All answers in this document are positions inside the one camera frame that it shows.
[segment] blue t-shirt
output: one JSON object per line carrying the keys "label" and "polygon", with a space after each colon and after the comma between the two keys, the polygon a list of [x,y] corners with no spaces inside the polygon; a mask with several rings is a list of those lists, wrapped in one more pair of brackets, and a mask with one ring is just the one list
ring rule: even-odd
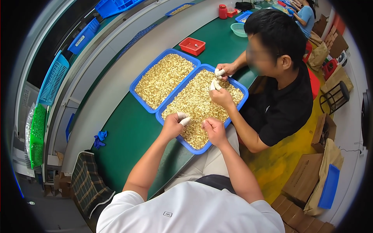
{"label": "blue t-shirt", "polygon": [[297,21],[297,24],[301,28],[302,32],[308,38],[311,37],[311,30],[313,28],[313,24],[315,23],[315,16],[313,15],[313,10],[310,6],[304,6],[298,12],[299,18],[303,19],[307,22],[306,26],[303,26],[300,22]]}

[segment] green plastic basket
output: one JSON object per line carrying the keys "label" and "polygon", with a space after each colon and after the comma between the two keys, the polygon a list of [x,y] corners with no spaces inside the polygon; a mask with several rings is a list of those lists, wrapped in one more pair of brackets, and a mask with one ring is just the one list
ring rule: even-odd
{"label": "green plastic basket", "polygon": [[44,144],[44,120],[46,109],[43,105],[38,104],[35,108],[32,118],[30,132],[30,161],[31,168],[43,163],[43,144]]}

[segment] black stool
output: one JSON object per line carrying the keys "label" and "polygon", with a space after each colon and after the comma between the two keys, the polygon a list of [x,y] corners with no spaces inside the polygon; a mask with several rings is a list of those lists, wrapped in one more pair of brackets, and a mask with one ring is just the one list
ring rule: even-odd
{"label": "black stool", "polygon": [[[337,87],[339,87],[339,90],[336,91],[334,94],[331,94],[331,92]],[[350,94],[348,92],[346,84],[343,81],[340,81],[337,85],[335,85],[335,87],[330,89],[327,93],[324,93],[323,91],[321,92],[322,92],[322,95],[320,96],[320,99],[319,99],[321,111],[325,113],[323,110],[322,104],[326,102],[330,108],[329,115],[334,113],[336,110],[338,110],[340,107],[342,107],[345,103],[347,103],[350,100]],[[339,92],[342,93],[342,97],[335,100],[334,96],[338,94]]]}

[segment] white t-shirt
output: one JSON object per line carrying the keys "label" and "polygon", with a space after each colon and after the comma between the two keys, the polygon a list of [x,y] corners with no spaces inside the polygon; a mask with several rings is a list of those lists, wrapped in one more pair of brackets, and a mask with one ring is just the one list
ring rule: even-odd
{"label": "white t-shirt", "polygon": [[249,204],[226,189],[186,181],[147,202],[134,191],[115,195],[96,232],[285,233],[285,228],[264,200]]}

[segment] logo on shirt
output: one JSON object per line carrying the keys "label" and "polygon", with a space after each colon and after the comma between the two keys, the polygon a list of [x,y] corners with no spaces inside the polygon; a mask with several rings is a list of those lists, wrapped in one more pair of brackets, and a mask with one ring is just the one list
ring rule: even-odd
{"label": "logo on shirt", "polygon": [[171,212],[167,212],[167,211],[165,211],[165,212],[163,213],[163,215],[164,215],[164,216],[167,216],[167,217],[172,217],[172,213],[171,213]]}

